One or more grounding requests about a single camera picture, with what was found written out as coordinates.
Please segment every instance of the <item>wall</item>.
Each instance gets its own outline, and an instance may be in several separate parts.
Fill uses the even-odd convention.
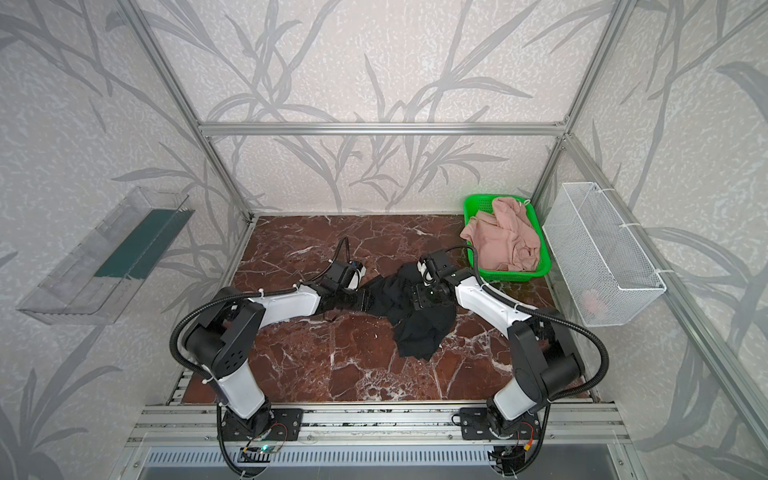
[[[632,13],[576,135],[768,392],[768,2],[657,4]],[[597,333],[601,394],[651,478],[768,478],[663,301]]]
[[[561,121],[613,8],[613,0],[140,3],[199,118],[280,122]],[[553,143],[225,137],[217,147],[254,210],[405,213],[459,212],[470,193],[530,192]]]
[[[0,474],[107,478],[177,366],[167,336],[245,223],[111,2],[0,2]],[[47,326],[18,301],[136,185],[196,211],[118,321]]]

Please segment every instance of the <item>black mounting plate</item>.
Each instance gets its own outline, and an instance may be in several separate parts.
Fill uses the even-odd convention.
[[[301,418],[304,415],[302,409],[272,409],[270,413],[274,415],[272,428],[262,440],[271,440],[274,442],[295,442],[299,438],[301,430]],[[231,418],[232,413],[227,410],[224,413],[221,427],[221,435],[225,442],[247,442],[247,432],[242,430],[240,424]]]
[[[459,423],[462,426],[462,439],[464,440],[499,440],[499,437],[491,433],[487,420],[488,409],[485,407],[464,408],[458,411]],[[531,429],[523,422],[534,426],[533,439],[538,440],[538,428],[535,428],[538,417],[528,412],[523,413],[522,419],[517,427],[517,433],[520,435],[521,443],[524,445],[531,438]],[[510,441],[516,441],[517,435],[512,434]]]

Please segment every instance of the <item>transparent acrylic tray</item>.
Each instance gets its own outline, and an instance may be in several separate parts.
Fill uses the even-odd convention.
[[[194,212],[188,197],[134,188],[17,308],[49,324],[114,323]]]

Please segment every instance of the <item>leaf patterned wallpaper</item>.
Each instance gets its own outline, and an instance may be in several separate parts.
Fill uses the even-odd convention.
[[[103,479],[164,402],[167,336],[246,224],[114,4],[0,2],[0,477]],[[111,326],[47,326],[18,301],[134,186],[195,209]]]
[[[203,121],[561,121],[614,0],[141,0]],[[550,137],[217,139],[255,211],[460,212]]]
[[[636,8],[576,127],[765,393],[767,51],[764,0]],[[612,355],[601,394],[621,405],[651,478],[768,478],[663,301],[600,334]]]

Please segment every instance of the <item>folded pink clothing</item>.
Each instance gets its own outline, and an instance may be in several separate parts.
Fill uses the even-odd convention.
[[[491,205],[493,214],[479,210],[461,234],[478,250],[480,268],[536,271],[541,239],[528,220],[525,205],[512,197],[496,197]]]

